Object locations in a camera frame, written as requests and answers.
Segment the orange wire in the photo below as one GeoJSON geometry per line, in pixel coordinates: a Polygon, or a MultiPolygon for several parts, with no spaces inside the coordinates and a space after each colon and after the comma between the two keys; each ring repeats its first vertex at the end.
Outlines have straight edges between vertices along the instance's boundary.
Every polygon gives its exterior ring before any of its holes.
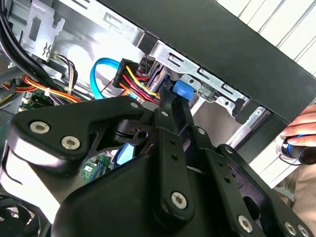
{"type": "Polygon", "coordinates": [[[120,85],[122,88],[124,88],[125,91],[129,92],[130,94],[135,95],[135,94],[134,94],[130,89],[128,89],[124,84],[120,83],[119,85],[120,85]]]}
{"type": "MultiPolygon", "coordinates": [[[[10,89],[11,89],[10,86],[8,86],[8,85],[6,85],[6,84],[4,84],[4,83],[2,84],[2,86],[3,86],[5,89],[7,89],[7,90],[10,90],[10,89]]],[[[18,87],[15,88],[15,91],[18,92],[18,93],[30,92],[30,91],[35,91],[35,90],[37,90],[37,88],[34,87],[34,86],[26,86],[26,87],[18,86],[18,87]]]]}
{"type": "MultiPolygon", "coordinates": [[[[24,76],[23,76],[23,81],[24,81],[25,83],[27,83],[27,84],[30,84],[30,85],[32,85],[32,86],[38,88],[38,89],[47,90],[47,87],[45,87],[45,86],[43,86],[43,85],[41,85],[41,84],[39,84],[39,83],[33,81],[32,79],[29,78],[28,75],[24,75],[24,76]]],[[[81,100],[78,99],[78,98],[76,98],[75,96],[66,94],[66,93],[61,92],[61,91],[57,91],[57,90],[51,89],[51,90],[49,90],[49,93],[52,93],[52,94],[61,96],[61,97],[66,98],[66,99],[68,99],[68,100],[70,100],[70,101],[72,101],[72,102],[75,102],[75,103],[76,103],[76,102],[81,102],[81,100]]]]}

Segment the finger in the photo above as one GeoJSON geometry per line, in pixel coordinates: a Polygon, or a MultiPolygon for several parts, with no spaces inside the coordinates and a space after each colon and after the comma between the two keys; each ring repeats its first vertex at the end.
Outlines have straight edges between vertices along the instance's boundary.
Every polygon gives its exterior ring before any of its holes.
{"type": "Polygon", "coordinates": [[[289,126],[296,126],[299,124],[306,124],[311,122],[316,122],[316,113],[300,115],[292,123],[290,123],[289,126]]]}
{"type": "Polygon", "coordinates": [[[316,112],[316,104],[308,106],[306,109],[304,109],[300,115],[306,115],[310,113],[315,113],[316,112]]]}
{"type": "Polygon", "coordinates": [[[316,135],[291,138],[287,141],[291,145],[316,147],[316,135]]]}
{"type": "Polygon", "coordinates": [[[316,134],[316,123],[308,123],[297,125],[293,127],[287,127],[281,135],[289,137],[289,136],[297,136],[302,134],[316,134]]]}

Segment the wire bundle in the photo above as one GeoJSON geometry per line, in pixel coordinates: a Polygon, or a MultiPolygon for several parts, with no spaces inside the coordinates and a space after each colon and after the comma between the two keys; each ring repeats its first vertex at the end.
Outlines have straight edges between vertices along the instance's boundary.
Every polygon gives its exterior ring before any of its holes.
{"type": "Polygon", "coordinates": [[[38,81],[47,87],[58,89],[48,73],[23,50],[10,29],[6,15],[5,0],[0,0],[0,46],[4,53],[34,81],[38,81]]]}
{"type": "Polygon", "coordinates": [[[22,94],[14,93],[6,96],[4,99],[0,100],[0,110],[4,107],[12,104],[16,99],[20,98],[22,94]]]}
{"type": "MultiPolygon", "coordinates": [[[[11,90],[11,87],[4,84],[4,83],[2,84],[2,86],[7,90],[11,90]]],[[[35,90],[37,90],[37,88],[34,86],[17,86],[15,88],[15,92],[17,92],[17,93],[31,92],[31,91],[35,91],[35,90]]]]}
{"type": "Polygon", "coordinates": [[[77,97],[73,96],[73,95],[69,95],[69,94],[66,94],[64,92],[61,92],[59,90],[54,90],[54,89],[51,89],[49,87],[46,87],[46,86],[43,86],[37,82],[35,82],[34,80],[32,80],[28,75],[24,75],[23,77],[23,81],[26,83],[26,84],[29,84],[31,86],[34,86],[36,87],[37,89],[40,89],[40,90],[43,90],[45,91],[46,94],[50,95],[50,94],[53,94],[55,96],[58,96],[58,97],[62,97],[64,99],[67,99],[71,102],[74,102],[74,103],[77,103],[77,102],[81,102],[80,99],[78,99],[77,97]]]}
{"type": "Polygon", "coordinates": [[[61,54],[52,54],[52,57],[55,59],[59,59],[61,62],[68,65],[69,84],[67,91],[69,95],[72,95],[75,84],[78,80],[78,72],[76,70],[74,63],[61,54]]]}
{"type": "Polygon", "coordinates": [[[123,95],[127,93],[135,94],[138,98],[151,101],[155,104],[160,104],[159,102],[159,95],[150,91],[146,88],[141,82],[146,84],[149,80],[149,77],[136,77],[133,72],[131,71],[129,66],[126,66],[125,74],[123,74],[124,80],[120,83],[120,86],[125,89],[123,95]]]}

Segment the mounting hole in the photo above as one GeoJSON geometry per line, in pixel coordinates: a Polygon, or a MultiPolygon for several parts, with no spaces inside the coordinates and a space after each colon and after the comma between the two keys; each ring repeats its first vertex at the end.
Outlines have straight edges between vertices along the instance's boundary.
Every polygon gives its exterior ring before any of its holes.
{"type": "Polygon", "coordinates": [[[254,221],[258,220],[260,218],[260,209],[259,209],[258,205],[256,204],[256,202],[249,196],[245,196],[243,198],[243,201],[246,204],[246,207],[249,211],[251,218],[254,221]]]}
{"type": "Polygon", "coordinates": [[[231,183],[231,180],[229,178],[224,178],[224,180],[226,181],[226,183],[230,184],[231,183]]]}
{"type": "Polygon", "coordinates": [[[178,160],[178,157],[177,157],[176,155],[171,155],[171,158],[172,158],[173,160],[178,160]]]}
{"type": "Polygon", "coordinates": [[[140,132],[140,133],[137,134],[137,138],[138,138],[139,140],[143,140],[143,139],[145,139],[147,136],[148,136],[148,133],[147,133],[147,132],[144,132],[144,131],[142,131],[142,132],[140,132]]]}

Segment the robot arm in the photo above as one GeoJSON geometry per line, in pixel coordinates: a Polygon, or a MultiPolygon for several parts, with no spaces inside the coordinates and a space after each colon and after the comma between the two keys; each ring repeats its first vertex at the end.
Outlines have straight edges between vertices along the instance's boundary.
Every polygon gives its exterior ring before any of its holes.
{"type": "Polygon", "coordinates": [[[37,185],[46,216],[55,203],[52,237],[312,236],[234,149],[213,147],[187,100],[165,88],[160,95],[153,111],[123,96],[17,114],[1,183],[37,185]],[[79,188],[82,161],[123,143],[136,145],[136,157],[79,188]]]}

